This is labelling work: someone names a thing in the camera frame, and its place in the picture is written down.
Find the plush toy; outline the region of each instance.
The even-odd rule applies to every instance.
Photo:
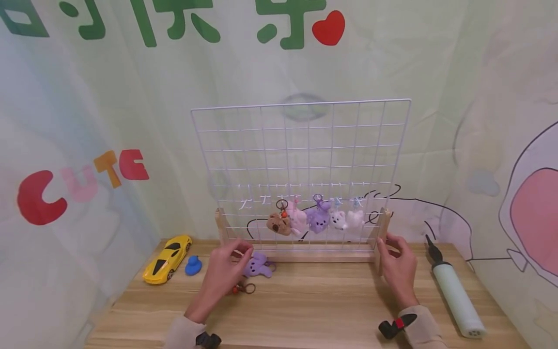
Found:
[[[362,229],[364,227],[364,212],[358,209],[359,206],[362,207],[360,200],[354,198],[353,210],[347,212],[347,227],[350,229]]]
[[[296,236],[301,236],[306,232],[306,213],[296,208],[299,197],[295,196],[294,202],[288,202],[286,211],[291,219],[291,231]]]
[[[286,218],[281,218],[278,213],[272,213],[267,219],[266,226],[277,234],[285,236],[291,234],[291,220],[288,216]]]
[[[320,194],[314,195],[317,206],[309,209],[306,214],[306,222],[310,225],[310,230],[316,234],[326,230],[329,225],[328,211],[331,208],[331,203],[323,201],[322,198]]]
[[[288,207],[288,201],[281,199],[275,203],[279,209],[279,213],[272,213],[267,219],[266,227],[277,234],[289,236],[291,234],[291,220],[285,211]]]
[[[329,210],[329,224],[337,230],[345,230],[348,228],[345,222],[345,212],[340,211],[341,200],[335,198],[335,208]]]
[[[250,261],[244,267],[243,275],[246,277],[256,276],[262,274],[263,276],[270,278],[272,275],[272,270],[267,266],[267,257],[259,252],[252,253]]]

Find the printed backdrop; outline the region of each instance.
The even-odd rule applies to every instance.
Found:
[[[380,98],[413,100],[394,232],[453,242],[527,342],[558,347],[555,1],[0,0],[0,18],[5,347],[81,347],[161,237],[217,237],[191,108]]]

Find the brown bear keychain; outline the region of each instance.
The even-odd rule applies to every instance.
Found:
[[[269,230],[277,234],[289,236],[291,234],[291,220],[285,209],[288,207],[287,200],[278,200],[275,206],[279,209],[279,213],[272,213],[267,219],[266,226]]]

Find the wooden table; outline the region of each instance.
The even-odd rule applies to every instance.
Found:
[[[160,348],[171,321],[181,316],[197,292],[214,241],[194,242],[189,255],[199,255],[202,271],[186,276],[184,259],[164,285],[142,281],[143,268],[93,330],[87,349]],[[423,245],[413,245],[418,257],[415,288],[421,304],[430,308],[451,348],[528,348],[492,296],[452,245],[438,245],[452,263],[488,330],[482,340],[459,335],[430,271]],[[153,253],[163,247],[159,244]],[[407,348],[403,334],[385,340],[378,331],[383,320],[397,315],[385,282],[366,263],[281,263],[273,277],[251,278],[254,294],[225,297],[208,320],[207,331],[218,334],[222,349],[264,348]]]

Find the yellow toy car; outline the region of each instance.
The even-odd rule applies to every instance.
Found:
[[[192,239],[188,235],[178,235],[168,240],[157,258],[145,268],[143,280],[152,285],[164,284],[170,280],[190,246]]]

